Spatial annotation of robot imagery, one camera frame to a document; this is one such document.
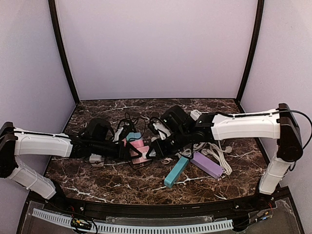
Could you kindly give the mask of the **white cube socket adapter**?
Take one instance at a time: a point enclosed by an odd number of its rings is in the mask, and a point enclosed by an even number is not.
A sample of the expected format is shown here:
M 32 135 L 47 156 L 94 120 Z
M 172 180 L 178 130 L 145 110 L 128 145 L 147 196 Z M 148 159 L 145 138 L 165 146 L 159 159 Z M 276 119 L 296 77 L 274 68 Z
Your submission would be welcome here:
M 104 158 L 100 155 L 91 154 L 89 157 L 89 163 L 93 167 L 103 167 L 104 166 Z

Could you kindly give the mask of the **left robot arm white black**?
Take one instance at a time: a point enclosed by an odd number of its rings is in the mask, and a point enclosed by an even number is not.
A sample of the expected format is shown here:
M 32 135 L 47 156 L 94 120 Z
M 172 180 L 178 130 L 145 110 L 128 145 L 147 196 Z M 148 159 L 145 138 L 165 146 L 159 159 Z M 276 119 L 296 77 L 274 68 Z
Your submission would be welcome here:
M 129 161 L 131 151 L 142 154 L 125 140 L 126 131 L 114 132 L 111 124 L 96 118 L 77 134 L 40 133 L 16 128 L 5 122 L 0 128 L 0 176 L 15 181 L 28 190 L 50 200 L 64 197 L 57 182 L 27 166 L 21 155 L 48 155 L 62 158 L 84 158 L 92 155 Z

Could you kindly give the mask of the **white charger with cable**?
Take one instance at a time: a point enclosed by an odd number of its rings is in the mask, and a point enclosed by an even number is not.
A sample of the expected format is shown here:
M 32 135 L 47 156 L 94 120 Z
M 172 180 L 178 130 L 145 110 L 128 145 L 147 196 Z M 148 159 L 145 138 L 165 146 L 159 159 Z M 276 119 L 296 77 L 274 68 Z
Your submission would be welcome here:
M 169 164 L 173 159 L 171 157 L 166 157 L 161 160 L 162 164 Z

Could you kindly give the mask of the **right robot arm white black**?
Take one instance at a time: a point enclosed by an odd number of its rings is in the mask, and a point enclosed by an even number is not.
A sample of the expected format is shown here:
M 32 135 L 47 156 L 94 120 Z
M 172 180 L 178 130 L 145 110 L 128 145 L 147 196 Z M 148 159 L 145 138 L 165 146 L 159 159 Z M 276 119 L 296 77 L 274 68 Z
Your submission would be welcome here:
M 278 108 L 255 113 L 186 113 L 176 105 L 168 109 L 150 129 L 160 135 L 152 141 L 147 158 L 174 155 L 188 145 L 212 143 L 232 138 L 276 140 L 275 153 L 259 181 L 258 191 L 271 195 L 288 168 L 303 156 L 304 146 L 295 111 L 285 103 Z

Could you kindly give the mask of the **pink cube socket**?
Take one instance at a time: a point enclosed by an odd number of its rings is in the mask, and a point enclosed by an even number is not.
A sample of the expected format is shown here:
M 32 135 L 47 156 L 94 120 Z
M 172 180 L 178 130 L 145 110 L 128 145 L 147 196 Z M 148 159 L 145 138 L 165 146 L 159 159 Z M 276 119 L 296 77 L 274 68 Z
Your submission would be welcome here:
M 140 164 L 144 162 L 150 161 L 149 159 L 146 158 L 146 154 L 149 150 L 149 146 L 143 146 L 139 148 L 130 149 L 130 156 L 131 156 L 131 162 L 133 164 Z

